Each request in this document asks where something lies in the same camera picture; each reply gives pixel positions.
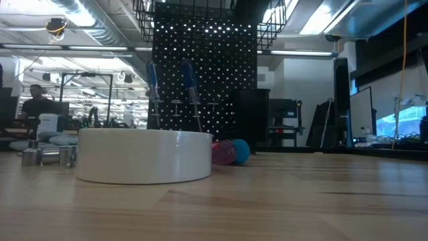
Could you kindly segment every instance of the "black wire rack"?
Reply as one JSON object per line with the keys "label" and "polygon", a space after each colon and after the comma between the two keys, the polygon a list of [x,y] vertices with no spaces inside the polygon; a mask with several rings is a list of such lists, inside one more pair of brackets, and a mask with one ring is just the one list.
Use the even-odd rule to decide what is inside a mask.
{"label": "black wire rack", "polygon": [[[252,25],[235,18],[234,1],[231,1],[230,5],[226,5],[225,2],[225,0],[133,0],[133,9],[143,39],[148,44],[153,42],[155,31],[161,27],[157,25],[161,23],[154,22],[154,15],[161,13],[163,22],[176,23],[177,28],[172,30],[180,33],[180,39],[189,39],[193,45],[203,46],[215,41],[224,41],[222,33],[229,31],[229,28],[233,31],[243,24]],[[219,26],[224,23],[227,29],[212,29],[214,24],[219,23]],[[263,21],[254,26],[257,31],[257,50],[262,52],[269,50],[285,25],[285,1],[271,0]]]}

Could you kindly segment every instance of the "black pegboard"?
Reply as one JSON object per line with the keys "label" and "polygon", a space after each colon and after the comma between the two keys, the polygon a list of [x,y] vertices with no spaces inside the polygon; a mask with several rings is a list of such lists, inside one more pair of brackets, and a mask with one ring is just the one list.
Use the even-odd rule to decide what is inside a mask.
{"label": "black pegboard", "polygon": [[[214,140],[231,136],[234,89],[257,88],[257,30],[224,19],[215,21],[179,14],[179,5],[158,4],[154,15],[152,59],[156,64],[160,129],[198,131],[194,107],[183,84],[181,62],[193,62],[201,103],[198,104],[203,131]],[[204,23],[201,29],[196,26]],[[148,128],[157,129],[153,103],[149,104]]]}

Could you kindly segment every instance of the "white bowl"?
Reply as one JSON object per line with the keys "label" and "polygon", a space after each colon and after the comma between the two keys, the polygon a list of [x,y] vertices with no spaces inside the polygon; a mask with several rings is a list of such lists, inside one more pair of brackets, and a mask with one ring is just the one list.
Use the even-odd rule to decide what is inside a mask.
{"label": "white bowl", "polygon": [[211,174],[212,135],[187,131],[82,129],[77,177],[86,181],[151,184]]}

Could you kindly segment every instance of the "blue ball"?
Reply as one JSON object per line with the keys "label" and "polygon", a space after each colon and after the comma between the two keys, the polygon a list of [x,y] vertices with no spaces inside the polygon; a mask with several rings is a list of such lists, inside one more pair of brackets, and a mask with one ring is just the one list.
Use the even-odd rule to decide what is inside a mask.
{"label": "blue ball", "polygon": [[249,158],[249,146],[248,144],[241,139],[236,139],[232,141],[236,148],[236,159],[233,162],[234,164],[244,164]]}

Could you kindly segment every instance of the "person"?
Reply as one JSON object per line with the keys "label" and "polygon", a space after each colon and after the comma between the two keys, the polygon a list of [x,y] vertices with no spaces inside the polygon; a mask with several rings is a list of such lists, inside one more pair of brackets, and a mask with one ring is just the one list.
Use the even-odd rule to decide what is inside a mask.
{"label": "person", "polygon": [[29,87],[31,100],[24,102],[21,110],[21,118],[38,118],[42,113],[54,113],[54,102],[42,95],[43,88],[39,84],[33,84]]}

